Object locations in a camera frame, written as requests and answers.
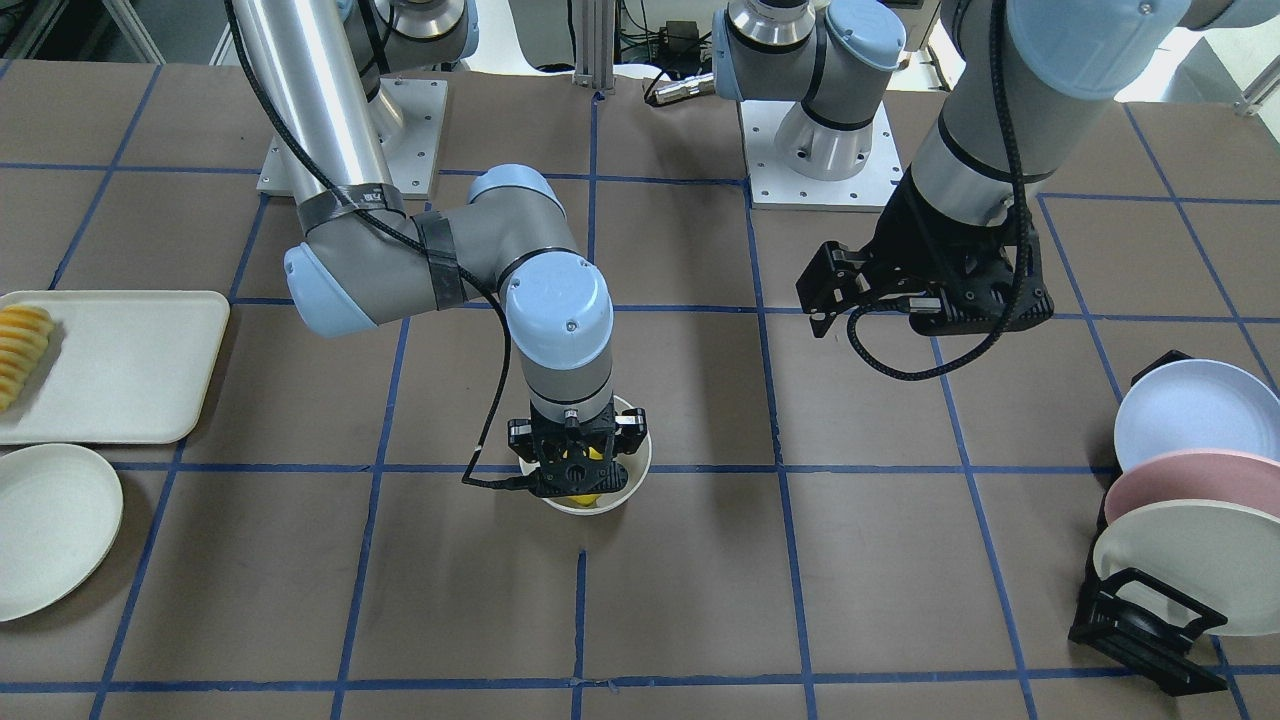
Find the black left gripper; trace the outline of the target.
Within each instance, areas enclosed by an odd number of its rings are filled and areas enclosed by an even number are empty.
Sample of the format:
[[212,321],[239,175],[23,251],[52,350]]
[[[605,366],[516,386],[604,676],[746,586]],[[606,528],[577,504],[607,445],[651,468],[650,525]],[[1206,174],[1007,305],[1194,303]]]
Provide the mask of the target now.
[[881,299],[920,291],[940,297],[943,310],[911,319],[916,333],[987,334],[1012,297],[1016,250],[1011,219],[995,227],[956,222],[932,208],[905,176],[865,250],[838,241],[818,247],[796,281],[797,300],[815,338],[826,337],[847,310],[874,313],[879,304],[883,311]]

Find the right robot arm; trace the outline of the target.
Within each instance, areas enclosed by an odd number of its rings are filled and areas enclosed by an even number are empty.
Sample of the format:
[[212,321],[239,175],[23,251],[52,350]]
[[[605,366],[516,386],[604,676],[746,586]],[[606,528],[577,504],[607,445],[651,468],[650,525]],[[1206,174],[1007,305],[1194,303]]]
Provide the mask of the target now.
[[508,421],[507,445],[532,465],[486,487],[540,498],[622,492],[621,459],[641,448],[646,418],[616,406],[611,292],[547,179],[493,167],[463,206],[410,214],[338,3],[227,1],[224,13],[284,146],[303,241],[283,266],[305,324],[337,337],[484,300],[529,392],[530,414]]

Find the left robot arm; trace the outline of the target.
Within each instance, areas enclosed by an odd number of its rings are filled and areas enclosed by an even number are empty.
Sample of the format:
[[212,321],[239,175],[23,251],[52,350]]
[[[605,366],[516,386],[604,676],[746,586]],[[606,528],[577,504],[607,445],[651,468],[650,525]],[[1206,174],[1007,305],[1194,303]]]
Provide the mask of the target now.
[[[1053,315],[1039,241],[1016,202],[1066,160],[1147,67],[1188,1],[946,1],[966,67],[863,249],[823,243],[796,283],[812,332],[877,302],[924,336]],[[870,128],[905,40],[878,1],[731,1],[713,20],[716,90],[791,101],[829,136]]]

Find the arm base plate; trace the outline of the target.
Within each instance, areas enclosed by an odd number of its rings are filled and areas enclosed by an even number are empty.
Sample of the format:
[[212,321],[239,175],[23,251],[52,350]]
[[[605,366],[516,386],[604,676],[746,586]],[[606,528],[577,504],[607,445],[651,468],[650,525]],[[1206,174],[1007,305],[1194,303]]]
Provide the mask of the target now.
[[[392,183],[407,200],[429,200],[436,174],[449,96],[444,79],[384,78],[367,105]],[[256,184],[274,197],[310,199],[323,186],[301,167],[275,136]]]
[[902,178],[883,105],[855,131],[820,126],[799,102],[749,100],[739,111],[758,208],[878,213]]

